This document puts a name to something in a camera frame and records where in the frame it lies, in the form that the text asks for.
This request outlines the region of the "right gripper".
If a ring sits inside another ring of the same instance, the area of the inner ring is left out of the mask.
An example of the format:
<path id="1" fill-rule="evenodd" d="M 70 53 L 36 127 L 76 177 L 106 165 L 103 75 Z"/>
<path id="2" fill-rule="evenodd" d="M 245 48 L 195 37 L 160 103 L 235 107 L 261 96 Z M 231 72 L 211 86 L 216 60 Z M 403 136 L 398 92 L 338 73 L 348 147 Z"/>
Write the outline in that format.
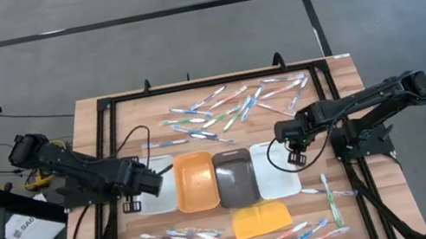
<path id="1" fill-rule="evenodd" d="M 293 119 L 281 120 L 274 125 L 275 139 L 280 143 L 287 143 L 288 147 L 296 151 L 289 152 L 287 162 L 293 166 L 305 166 L 307 157 L 300 153 L 306 150 L 313 141 L 315 141 L 315 134 L 311 131 L 311 124 L 309 123 L 310 107 L 300 109 Z"/>

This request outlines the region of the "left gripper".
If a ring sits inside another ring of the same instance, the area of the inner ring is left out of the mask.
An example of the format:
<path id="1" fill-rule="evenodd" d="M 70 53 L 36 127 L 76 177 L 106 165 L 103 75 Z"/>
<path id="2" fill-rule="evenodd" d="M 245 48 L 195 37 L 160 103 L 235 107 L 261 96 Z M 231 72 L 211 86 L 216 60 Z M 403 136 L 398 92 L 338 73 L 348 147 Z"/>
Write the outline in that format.
<path id="1" fill-rule="evenodd" d="M 117 172 L 118 186 L 125 196 L 137 196 L 142 193 L 157 196 L 160 194 L 163 177 L 157 172 L 150 170 L 145 165 L 131 159 L 120 160 Z M 141 202 L 132 200 L 122 204 L 123 213 L 141 211 Z"/>

